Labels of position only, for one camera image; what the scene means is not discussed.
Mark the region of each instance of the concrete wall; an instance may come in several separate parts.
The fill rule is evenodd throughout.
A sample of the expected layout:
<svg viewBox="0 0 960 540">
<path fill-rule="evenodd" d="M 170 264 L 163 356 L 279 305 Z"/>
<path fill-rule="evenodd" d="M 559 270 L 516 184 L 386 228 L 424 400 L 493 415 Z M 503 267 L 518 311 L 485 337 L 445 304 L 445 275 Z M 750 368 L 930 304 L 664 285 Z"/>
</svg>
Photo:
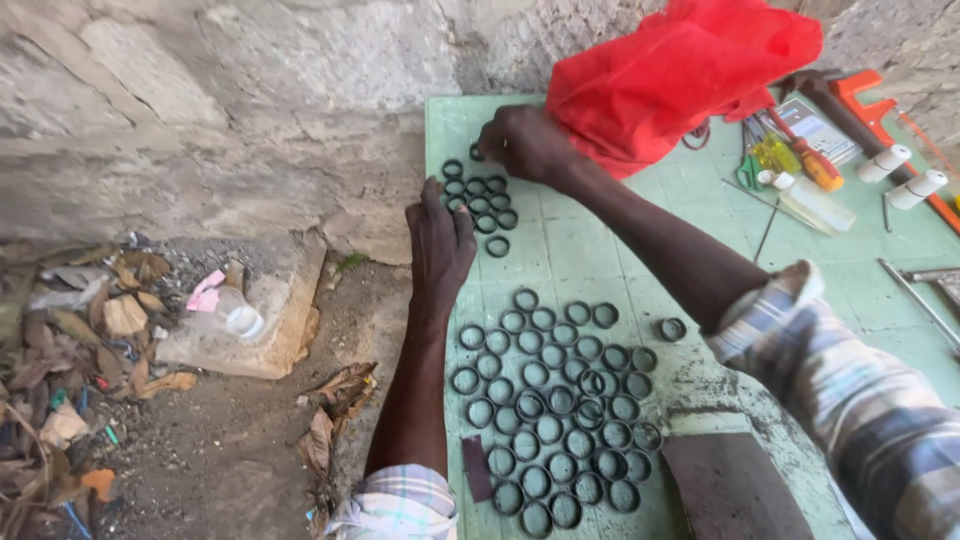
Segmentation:
<svg viewBox="0 0 960 540">
<path fill-rule="evenodd" d="M 960 142 L 960 2 L 775 4 L 825 22 L 819 65 L 883 70 L 936 140 Z M 544 91 L 553 62 L 659 6 L 0 0 L 0 236 L 325 223 L 335 248 L 402 261 L 425 97 Z"/>
</svg>

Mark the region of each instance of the person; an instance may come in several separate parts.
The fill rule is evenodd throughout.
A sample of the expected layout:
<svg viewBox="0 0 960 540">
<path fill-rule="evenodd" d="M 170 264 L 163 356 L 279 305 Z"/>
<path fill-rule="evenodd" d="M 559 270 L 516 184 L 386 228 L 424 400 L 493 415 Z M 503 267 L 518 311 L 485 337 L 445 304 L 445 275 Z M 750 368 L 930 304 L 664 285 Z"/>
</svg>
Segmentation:
<svg viewBox="0 0 960 540">
<path fill-rule="evenodd" d="M 507 173 L 547 185 L 600 218 L 700 326 L 716 359 L 760 382 L 825 453 L 879 540 L 960 539 L 960 412 L 891 355 L 863 344 L 823 300 L 817 267 L 768 274 L 645 201 L 580 155 L 540 110 L 501 107 L 479 149 Z M 394 381 L 365 476 L 332 516 L 336 538 L 455 538 L 446 482 L 444 343 L 477 250 L 464 208 L 429 179 L 406 210 L 413 296 Z"/>
</svg>

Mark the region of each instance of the dirt ground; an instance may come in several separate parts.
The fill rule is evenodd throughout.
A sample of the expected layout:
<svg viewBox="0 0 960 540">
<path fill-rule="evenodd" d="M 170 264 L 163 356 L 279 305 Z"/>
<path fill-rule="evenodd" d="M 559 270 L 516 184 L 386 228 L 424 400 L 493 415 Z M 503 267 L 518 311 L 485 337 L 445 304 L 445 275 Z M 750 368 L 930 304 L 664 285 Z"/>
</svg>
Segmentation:
<svg viewBox="0 0 960 540">
<path fill-rule="evenodd" d="M 104 456 L 118 474 L 116 500 L 96 528 L 111 539 L 309 538 L 310 473 L 294 448 L 317 407 L 297 396 L 341 367 L 377 361 L 374 398 L 350 421 L 332 457 L 343 497 L 360 479 L 380 404 L 396 368 L 410 271 L 362 262 L 319 295 L 322 322 L 310 356 L 282 380 L 201 372 L 188 392 L 117 405 L 126 431 Z M 75 532 L 72 538 L 81 538 Z"/>
</svg>

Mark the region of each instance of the white spool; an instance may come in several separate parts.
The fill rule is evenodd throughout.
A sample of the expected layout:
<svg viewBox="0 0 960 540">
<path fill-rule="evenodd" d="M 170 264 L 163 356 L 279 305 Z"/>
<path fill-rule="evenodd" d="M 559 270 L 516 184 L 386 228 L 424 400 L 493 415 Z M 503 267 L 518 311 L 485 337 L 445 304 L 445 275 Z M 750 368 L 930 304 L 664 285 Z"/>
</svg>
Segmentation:
<svg viewBox="0 0 960 540">
<path fill-rule="evenodd" d="M 877 154 L 872 160 L 860 165 L 856 169 L 856 176 L 860 180 L 872 184 L 887 177 L 894 169 L 906 163 L 912 154 L 910 149 L 902 144 L 895 144 Z"/>
<path fill-rule="evenodd" d="M 937 189 L 947 185 L 947 176 L 940 171 L 926 171 L 903 185 L 890 190 L 888 200 L 895 209 L 912 209 Z"/>
</svg>

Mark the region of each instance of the red plastic bag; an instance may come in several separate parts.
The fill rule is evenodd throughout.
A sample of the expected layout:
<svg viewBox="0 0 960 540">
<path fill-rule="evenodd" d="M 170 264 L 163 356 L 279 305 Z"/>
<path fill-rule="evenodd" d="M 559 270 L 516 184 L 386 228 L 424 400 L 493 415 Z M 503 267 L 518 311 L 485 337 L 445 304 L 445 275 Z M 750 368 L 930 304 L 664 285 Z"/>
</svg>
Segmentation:
<svg viewBox="0 0 960 540">
<path fill-rule="evenodd" d="M 557 62 L 546 108 L 623 179 L 709 115 L 737 121 L 774 105 L 766 85 L 822 48 L 819 21 L 762 0 L 670 0 L 636 32 Z"/>
</svg>

